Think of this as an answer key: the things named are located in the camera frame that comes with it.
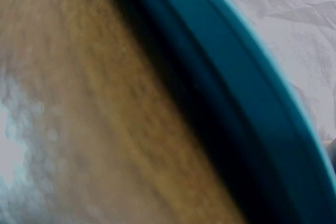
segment teal plastic rim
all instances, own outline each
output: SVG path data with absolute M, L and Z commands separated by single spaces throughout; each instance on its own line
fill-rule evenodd
M 281 71 L 230 1 L 141 3 L 232 131 L 280 222 L 336 223 L 330 161 Z

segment white crumpled plastic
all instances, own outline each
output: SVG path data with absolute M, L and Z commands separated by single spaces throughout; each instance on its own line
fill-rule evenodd
M 295 86 L 322 140 L 333 140 L 336 0 L 232 0 Z

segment teal edge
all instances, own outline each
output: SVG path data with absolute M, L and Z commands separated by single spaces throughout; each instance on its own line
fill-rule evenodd
M 187 41 L 177 32 L 179 28 L 174 26 L 173 18 L 160 9 L 163 3 L 159 1 L 166 1 L 164 4 L 182 21 L 178 24 L 190 32 L 205 52 L 207 58 L 203 62 L 215 69 L 250 122 L 262 145 L 259 151 L 268 157 L 279 180 L 269 183 L 280 183 L 285 188 L 286 204 L 279 201 L 283 213 L 290 213 L 285 208 L 291 203 L 300 223 L 336 223 L 336 187 L 331 164 L 300 102 L 242 15 L 229 0 L 151 0 L 148 7 L 153 9 L 157 20 L 166 23 L 165 31 L 171 37 L 176 35 L 175 42 L 179 44 L 176 46 L 186 52 L 184 60 L 195 72 L 202 67 L 197 66 L 202 61 L 189 56 L 193 49 L 187 48 Z M 206 74 L 201 77 L 199 82 L 208 86 L 210 92 L 214 85 L 211 78 Z M 216 97 L 222 98 L 216 92 L 211 96 L 214 101 Z M 261 170 L 265 164 L 259 162 L 259 165 Z M 266 183 L 267 174 L 259 172 Z M 274 192 L 270 194 L 281 198 Z

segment blurry brown object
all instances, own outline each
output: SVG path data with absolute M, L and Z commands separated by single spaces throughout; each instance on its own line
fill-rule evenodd
M 0 223 L 243 223 L 114 0 L 0 0 Z

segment brown surface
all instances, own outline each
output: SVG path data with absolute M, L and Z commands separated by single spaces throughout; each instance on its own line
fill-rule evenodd
M 113 0 L 0 0 L 0 223 L 243 223 Z

